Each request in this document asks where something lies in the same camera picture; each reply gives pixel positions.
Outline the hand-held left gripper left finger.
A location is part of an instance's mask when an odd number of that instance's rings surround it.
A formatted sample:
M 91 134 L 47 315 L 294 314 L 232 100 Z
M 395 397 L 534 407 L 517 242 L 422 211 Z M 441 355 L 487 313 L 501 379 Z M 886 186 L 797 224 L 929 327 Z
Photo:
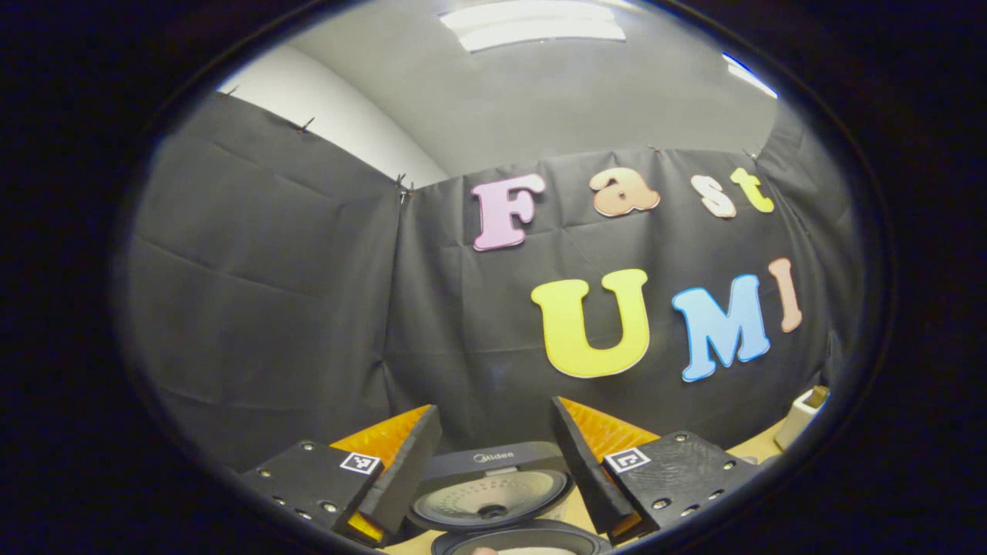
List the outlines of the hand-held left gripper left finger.
M 440 409 L 424 405 L 328 445 L 300 440 L 239 477 L 321 533 L 380 548 L 401 530 L 441 435 Z

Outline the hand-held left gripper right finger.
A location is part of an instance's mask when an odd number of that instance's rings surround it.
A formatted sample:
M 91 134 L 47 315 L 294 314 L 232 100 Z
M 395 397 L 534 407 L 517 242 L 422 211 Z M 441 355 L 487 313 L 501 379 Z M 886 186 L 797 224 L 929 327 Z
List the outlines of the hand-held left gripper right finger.
M 560 396 L 552 431 L 592 526 L 616 544 L 680 528 L 762 470 L 694 432 L 659 436 Z

